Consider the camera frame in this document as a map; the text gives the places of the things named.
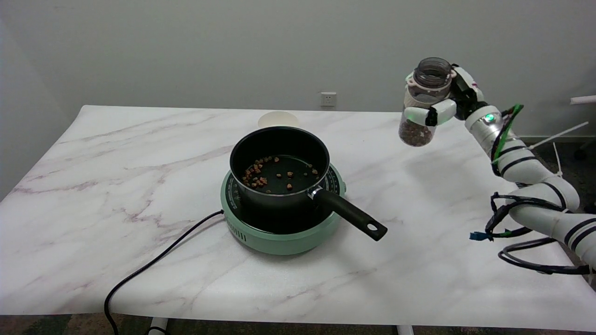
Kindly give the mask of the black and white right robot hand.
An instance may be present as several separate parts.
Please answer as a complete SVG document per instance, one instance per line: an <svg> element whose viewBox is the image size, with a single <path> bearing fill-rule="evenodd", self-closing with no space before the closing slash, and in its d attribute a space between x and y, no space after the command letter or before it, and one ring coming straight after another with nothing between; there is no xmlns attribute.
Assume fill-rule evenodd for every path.
<svg viewBox="0 0 596 335"><path fill-rule="evenodd" d="M406 79L403 116L423 127L438 127L487 106L484 95L464 68L451 64L419 64Z"/></svg>

